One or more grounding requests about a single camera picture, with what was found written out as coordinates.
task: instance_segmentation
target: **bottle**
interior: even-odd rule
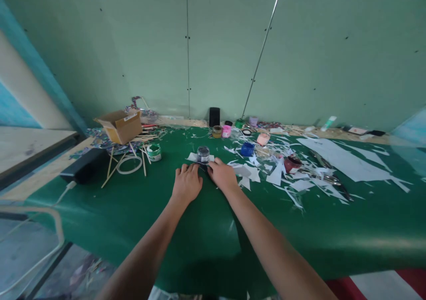
[[[334,123],[334,121],[337,119],[336,116],[331,116],[327,122],[324,124],[324,126],[321,127],[321,131],[326,131],[332,123]]]

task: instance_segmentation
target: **hand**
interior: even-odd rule
[[[176,169],[172,197],[189,205],[197,198],[202,186],[203,178],[198,176],[198,164],[189,167],[183,164],[182,168]]]
[[[225,191],[240,189],[232,166],[224,164],[218,157],[213,162],[209,162],[207,172],[223,193]]]

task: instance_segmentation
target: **forearm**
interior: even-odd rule
[[[307,261],[240,188],[224,191],[260,263],[284,299],[335,299]]]
[[[187,204],[173,197],[116,270],[97,300],[148,299],[167,246]]]

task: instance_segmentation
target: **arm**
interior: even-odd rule
[[[231,166],[219,158],[209,175],[222,190],[262,264],[283,299],[336,299],[309,263],[247,198]]]
[[[167,246],[186,207],[202,187],[198,165],[176,169],[172,197],[158,219],[121,263],[97,300],[148,299]]]

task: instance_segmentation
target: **green wall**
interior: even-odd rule
[[[135,95],[160,114],[234,120],[248,98],[261,120],[385,131],[425,104],[426,0],[278,0],[250,95],[275,0],[5,1],[91,125]]]

